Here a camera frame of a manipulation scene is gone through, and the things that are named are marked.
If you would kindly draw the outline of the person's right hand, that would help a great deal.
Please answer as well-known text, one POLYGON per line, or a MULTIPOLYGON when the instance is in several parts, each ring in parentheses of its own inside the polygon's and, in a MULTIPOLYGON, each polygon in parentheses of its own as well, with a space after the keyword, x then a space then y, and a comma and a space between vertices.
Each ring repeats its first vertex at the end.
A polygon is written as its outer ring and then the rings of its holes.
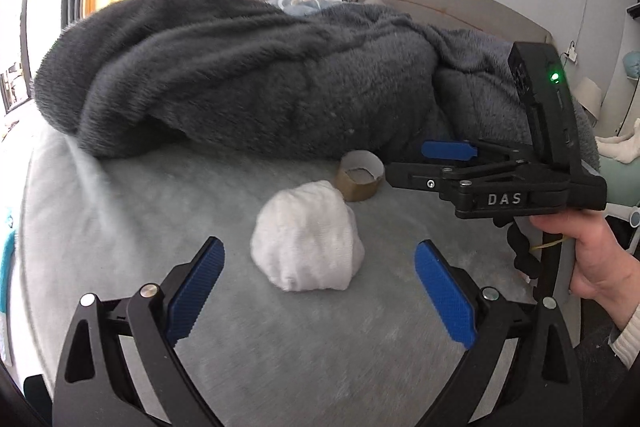
POLYGON ((543 232, 575 239, 570 290, 594 300, 622 331, 639 306, 639 260, 620 247, 602 213, 569 209, 529 220, 543 232))

